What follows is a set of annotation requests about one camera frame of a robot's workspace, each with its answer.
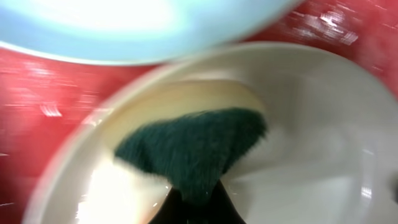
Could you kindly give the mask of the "green yellow sponge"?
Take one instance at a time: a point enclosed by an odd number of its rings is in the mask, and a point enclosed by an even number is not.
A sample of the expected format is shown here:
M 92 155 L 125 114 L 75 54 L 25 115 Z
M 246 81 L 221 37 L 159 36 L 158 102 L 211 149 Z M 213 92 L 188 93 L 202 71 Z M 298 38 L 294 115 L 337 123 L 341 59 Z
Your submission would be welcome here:
M 117 159 L 166 178 L 192 205 L 266 135 L 265 106 L 231 80 L 161 84 L 112 115 L 103 141 Z

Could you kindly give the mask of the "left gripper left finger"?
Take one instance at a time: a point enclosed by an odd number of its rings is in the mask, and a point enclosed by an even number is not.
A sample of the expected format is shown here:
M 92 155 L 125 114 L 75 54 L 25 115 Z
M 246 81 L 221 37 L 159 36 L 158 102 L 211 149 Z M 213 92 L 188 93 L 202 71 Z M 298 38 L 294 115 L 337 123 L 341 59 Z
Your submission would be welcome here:
M 187 224 L 187 208 L 181 193 L 172 188 L 148 224 Z

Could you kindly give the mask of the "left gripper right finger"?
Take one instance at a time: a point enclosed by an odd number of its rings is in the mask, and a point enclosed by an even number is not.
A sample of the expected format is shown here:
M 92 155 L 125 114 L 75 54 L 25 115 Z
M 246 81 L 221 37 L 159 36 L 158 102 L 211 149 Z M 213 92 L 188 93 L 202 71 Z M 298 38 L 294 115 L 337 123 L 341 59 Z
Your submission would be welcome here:
M 206 216 L 209 224 L 246 224 L 220 180 L 206 205 Z

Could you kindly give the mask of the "white round plate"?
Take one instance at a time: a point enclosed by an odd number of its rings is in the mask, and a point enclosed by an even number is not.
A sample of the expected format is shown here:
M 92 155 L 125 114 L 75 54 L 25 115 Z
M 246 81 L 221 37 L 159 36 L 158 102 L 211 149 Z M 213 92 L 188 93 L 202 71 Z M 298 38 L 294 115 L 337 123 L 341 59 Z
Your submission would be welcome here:
M 217 107 L 264 114 L 266 138 L 224 177 L 246 223 L 396 223 L 397 101 L 349 60 L 295 44 L 217 50 L 145 74 L 63 145 L 24 223 L 149 223 L 171 188 L 113 156 L 147 121 Z

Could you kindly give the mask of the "light blue plate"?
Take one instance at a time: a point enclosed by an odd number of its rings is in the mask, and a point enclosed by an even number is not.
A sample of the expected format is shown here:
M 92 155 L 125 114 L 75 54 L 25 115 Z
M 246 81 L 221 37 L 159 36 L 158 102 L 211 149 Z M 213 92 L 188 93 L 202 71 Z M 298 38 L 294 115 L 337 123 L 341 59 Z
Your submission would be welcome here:
M 1 47 L 89 65 L 147 65 L 245 39 L 301 0 L 1 0 Z

